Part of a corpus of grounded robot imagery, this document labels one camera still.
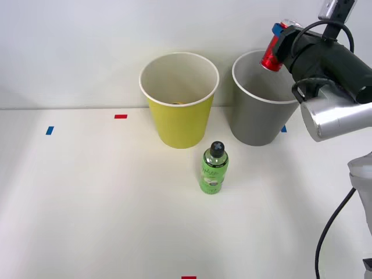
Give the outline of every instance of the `black cable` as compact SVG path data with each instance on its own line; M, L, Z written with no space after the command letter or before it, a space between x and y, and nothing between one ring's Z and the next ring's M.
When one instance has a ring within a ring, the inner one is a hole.
M298 92L298 87L300 85L304 85L306 83L310 83L313 85L331 85L331 86L337 86L337 83L335 83L333 80L329 78L322 78L322 77L308 77L304 78L302 80L297 81L293 86L292 86L292 94L297 98L300 94ZM306 95L302 96L303 100L301 101L306 101Z
M348 36L348 39L349 39L350 51L354 53L354 47L355 47L355 45L354 45L354 38L353 38L353 35L351 34L350 29L348 29L347 26L344 25L341 22L335 22L333 20L324 19L324 20L319 20L318 22L314 22L313 24L310 24L309 26L307 26L306 28L304 28L300 33L298 33L298 35L294 39L293 44L292 44L292 47L291 47L291 56L292 57L295 57L296 56L296 54L295 54L296 44L297 44L298 40L302 37L302 35L304 35L304 33L306 33L307 31L309 31L311 28L314 28L314 27L319 26L319 25L324 25L324 24L334 25L334 26L337 26L337 27L343 29L343 31L346 33L346 35Z
M353 196L353 194L355 193L355 191L356 191L355 188L352 188L350 190L350 192L348 193L348 195L346 196L346 198L341 202L341 204L338 206L338 208L336 209L336 211L332 214L332 216L329 219L328 223L325 225L325 228L324 228L323 232L321 233L321 236L319 238L318 245L316 246L316 252L315 252L315 274L316 274L316 278L317 279L320 279L320 275L319 275L319 254L320 254L321 245L323 244L323 241L324 241L324 239L325 239L325 237L327 235L327 232L330 229L333 221L336 219L337 215L344 208L344 206L348 203L348 201Z

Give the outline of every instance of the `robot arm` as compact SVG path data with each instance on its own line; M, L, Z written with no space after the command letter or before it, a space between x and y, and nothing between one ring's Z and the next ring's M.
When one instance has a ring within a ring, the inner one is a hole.
M319 22L307 28L283 22L273 27L271 41L261 65L278 71L284 65L295 84L292 93L301 104L306 128L315 141L372 127L372 69L354 55L350 30L344 25L357 0L325 0ZM326 24L323 34L309 31ZM350 49L337 43L343 29ZM372 153L348 164L350 180L359 193L372 233ZM316 253L316 275L319 276L319 253L324 237L342 207L353 195L351 191L328 221ZM372 278L372 259L365 260L365 278Z

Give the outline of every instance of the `bottle label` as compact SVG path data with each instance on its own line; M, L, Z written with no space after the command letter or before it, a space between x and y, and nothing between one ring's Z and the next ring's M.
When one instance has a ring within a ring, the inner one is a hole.
M215 166L207 162L205 153L202 162L200 187L207 194L215 194L221 190L222 182L228 166L228 158L223 164Z

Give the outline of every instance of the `white table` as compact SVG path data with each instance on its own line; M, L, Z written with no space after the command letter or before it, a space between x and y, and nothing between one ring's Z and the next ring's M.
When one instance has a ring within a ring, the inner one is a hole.
M179 150L148 109L0 111L0 278L314 279L317 241L371 130L316 143L297 111L287 133L252 147L225 113L213 108L204 139ZM206 195L199 164L215 140L231 161L221 192ZM372 236L354 195L321 273L362 279L364 257Z

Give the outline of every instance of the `green bottle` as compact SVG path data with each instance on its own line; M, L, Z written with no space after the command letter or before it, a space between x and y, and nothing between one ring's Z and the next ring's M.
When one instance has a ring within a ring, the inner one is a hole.
M228 156L225 146L220 141L215 141L205 150L202 160L202 174L200 188L204 193L216 194L221 190L222 182L228 166Z

